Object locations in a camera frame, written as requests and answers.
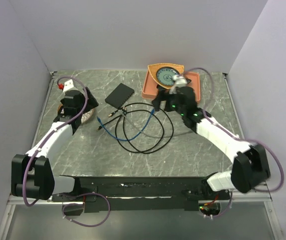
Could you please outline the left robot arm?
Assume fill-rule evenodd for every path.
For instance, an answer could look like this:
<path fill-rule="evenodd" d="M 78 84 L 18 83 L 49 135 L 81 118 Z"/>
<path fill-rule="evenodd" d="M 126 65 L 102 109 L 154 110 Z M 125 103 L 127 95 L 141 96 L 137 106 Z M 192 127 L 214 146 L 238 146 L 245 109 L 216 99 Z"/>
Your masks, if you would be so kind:
<path fill-rule="evenodd" d="M 82 115 L 99 105 L 87 87 L 85 91 L 66 91 L 61 99 L 62 107 L 49 131 L 32 149 L 12 159 L 11 193 L 22 197 L 25 205 L 32 206 L 28 199 L 48 200 L 60 193 L 70 201 L 81 197 L 82 189 L 75 184 L 73 177 L 53 175 L 50 159 L 75 134 L 81 125 Z"/>

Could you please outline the black network switch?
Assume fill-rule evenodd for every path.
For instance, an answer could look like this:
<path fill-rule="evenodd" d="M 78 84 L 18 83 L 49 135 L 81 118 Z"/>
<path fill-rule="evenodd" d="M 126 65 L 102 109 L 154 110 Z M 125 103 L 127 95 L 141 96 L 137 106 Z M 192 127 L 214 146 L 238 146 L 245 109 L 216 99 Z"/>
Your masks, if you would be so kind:
<path fill-rule="evenodd" d="M 124 103 L 134 94 L 129 86 L 120 83 L 106 98 L 105 103 L 119 110 Z"/>

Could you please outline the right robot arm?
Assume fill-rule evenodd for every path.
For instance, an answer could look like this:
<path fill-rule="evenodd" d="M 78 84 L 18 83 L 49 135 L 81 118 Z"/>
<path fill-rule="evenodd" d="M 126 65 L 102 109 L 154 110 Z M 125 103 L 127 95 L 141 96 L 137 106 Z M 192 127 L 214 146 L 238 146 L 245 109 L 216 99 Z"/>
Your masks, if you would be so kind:
<path fill-rule="evenodd" d="M 164 89 L 159 90 L 152 101 L 156 111 L 160 110 L 161 102 L 165 102 L 164 111 L 180 114 L 186 127 L 210 141 L 232 163 L 230 171 L 213 173 L 205 178 L 201 193 L 206 199 L 213 199 L 222 190 L 247 193 L 270 177 L 265 148 L 258 143 L 253 145 L 240 140 L 219 124 L 211 114 L 197 105 L 191 87 L 178 88 L 173 94 Z"/>

